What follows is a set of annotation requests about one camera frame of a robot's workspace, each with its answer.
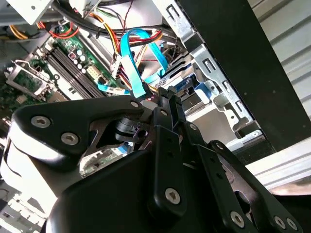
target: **black mechanical arm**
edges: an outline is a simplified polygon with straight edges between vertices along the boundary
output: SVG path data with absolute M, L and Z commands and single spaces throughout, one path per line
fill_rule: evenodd
M 159 89 L 153 111 L 131 96 L 27 106 L 9 135 L 59 172 L 134 142 L 127 156 L 69 187 L 44 232 L 303 232 L 223 143 L 203 140 L 171 90 Z

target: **silver screw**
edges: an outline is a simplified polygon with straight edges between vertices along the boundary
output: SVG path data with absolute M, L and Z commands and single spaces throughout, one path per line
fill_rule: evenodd
M 167 113 L 164 110 L 161 110 L 161 113 L 165 116 L 167 116 Z
M 63 133 L 61 139 L 63 143 L 70 146 L 74 146 L 79 142 L 78 136 L 74 133 Z
M 133 105 L 134 107 L 138 108 L 139 107 L 139 104 L 134 102 L 134 101 L 131 101 L 131 105 Z
M 35 116 L 31 119 L 31 123 L 38 128 L 47 128 L 51 125 L 51 121 L 45 116 Z
M 291 226 L 291 228 L 293 228 L 295 231 L 298 231 L 296 224 L 290 218 L 288 218 L 286 220 L 287 220 L 288 225 Z
M 174 205 L 178 205 L 180 203 L 179 193 L 173 188 L 167 188 L 165 190 L 165 197 L 170 203 Z
M 193 124 L 190 124 L 190 128 L 192 128 L 193 130 L 196 130 L 196 126 Z
M 278 216 L 274 217 L 274 221 L 277 223 L 277 225 L 279 225 L 282 229 L 286 229 L 285 223 L 283 222 L 283 220 L 281 218 L 279 218 Z
M 240 228 L 243 228 L 245 226 L 244 220 L 242 218 L 242 216 L 235 212 L 235 211 L 231 211 L 230 213 L 230 217 L 231 220 Z
M 221 149 L 221 150 L 224 149 L 223 146 L 222 146 L 219 142 L 216 143 L 216 146 L 217 146 L 219 149 Z

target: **orange wire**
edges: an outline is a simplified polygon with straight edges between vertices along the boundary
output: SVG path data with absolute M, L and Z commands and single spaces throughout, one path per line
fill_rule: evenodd
M 40 29 L 44 29 L 45 28 L 45 25 L 42 23 L 42 22 L 39 22 L 37 23 L 37 27 L 40 28 Z M 53 37 L 56 37 L 56 38 L 59 38 L 59 39 L 69 39 L 73 36 L 75 36 L 78 31 L 79 31 L 79 28 L 77 28 L 72 34 L 68 35 L 73 29 L 73 23 L 70 22 L 70 28 L 67 30 L 67 32 L 65 33 L 62 33 L 62 34 L 56 34 L 52 31 L 49 31 L 49 33 L 53 36 Z

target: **silver metal frame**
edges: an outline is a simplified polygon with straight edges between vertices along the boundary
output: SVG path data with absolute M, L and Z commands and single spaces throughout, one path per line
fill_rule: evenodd
M 153 2 L 183 43 L 196 34 L 194 28 L 192 28 L 175 0 L 153 0 Z M 252 122 L 254 119 L 243 105 L 241 99 L 236 94 L 205 45 L 201 44 L 197 49 L 191 52 L 191 55 L 193 56 L 194 62 L 209 79 L 205 82 L 205 85 L 210 87 L 211 83 L 215 82 L 222 90 L 222 93 L 219 95 L 214 93 L 211 99 L 217 109 L 225 113 L 232 130 L 239 128 L 240 125 Z M 220 105 L 220 102 L 229 102 L 232 108 L 226 109 L 224 104 L 222 106 Z

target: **ram slot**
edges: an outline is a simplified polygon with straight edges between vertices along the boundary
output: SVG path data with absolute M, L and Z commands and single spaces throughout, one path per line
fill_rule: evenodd
M 72 88 L 81 95 L 82 98 L 92 98 L 92 96 L 81 87 L 81 85 L 59 64 L 55 58 L 49 55 L 47 57 L 47 61 L 59 73 L 59 75 L 63 77 L 72 86 Z
M 65 68 L 73 74 L 75 79 L 83 86 L 93 97 L 104 97 L 105 95 L 95 86 L 95 83 L 91 81 L 86 75 L 84 75 L 72 61 L 60 50 L 56 48 L 53 55 Z

